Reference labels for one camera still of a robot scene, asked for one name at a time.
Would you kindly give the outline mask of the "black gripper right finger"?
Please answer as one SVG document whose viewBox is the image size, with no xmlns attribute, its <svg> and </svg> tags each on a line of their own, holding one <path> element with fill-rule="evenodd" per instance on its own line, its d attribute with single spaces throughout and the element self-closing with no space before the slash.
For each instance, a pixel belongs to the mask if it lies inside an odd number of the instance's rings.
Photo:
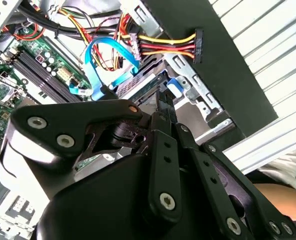
<svg viewBox="0 0 296 240">
<path fill-rule="evenodd" d="M 173 240 L 296 240 L 296 225 L 259 192 L 223 154 L 200 148 L 189 128 L 168 116 L 178 142 L 181 221 Z"/>
</svg>

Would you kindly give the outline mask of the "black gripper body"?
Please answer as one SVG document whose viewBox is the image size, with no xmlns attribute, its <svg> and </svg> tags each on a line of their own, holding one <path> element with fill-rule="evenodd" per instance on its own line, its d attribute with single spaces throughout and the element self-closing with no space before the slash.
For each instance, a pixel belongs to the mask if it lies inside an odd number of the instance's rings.
<svg viewBox="0 0 296 240">
<path fill-rule="evenodd" d="M 39 240 L 172 240 L 183 216 L 178 142 L 172 123 L 121 125 L 131 154 L 60 191 L 36 229 Z"/>
</svg>

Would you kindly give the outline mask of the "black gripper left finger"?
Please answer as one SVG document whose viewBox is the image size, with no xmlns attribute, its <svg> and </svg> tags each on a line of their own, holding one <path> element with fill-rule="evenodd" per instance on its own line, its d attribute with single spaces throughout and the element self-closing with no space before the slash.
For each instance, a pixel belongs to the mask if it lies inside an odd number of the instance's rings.
<svg viewBox="0 0 296 240">
<path fill-rule="evenodd" d="M 127 99 L 15 110 L 0 153 L 0 181 L 46 217 L 96 218 L 139 204 L 173 219 L 180 173 L 173 101 L 155 94 L 146 113 Z"/>
</svg>

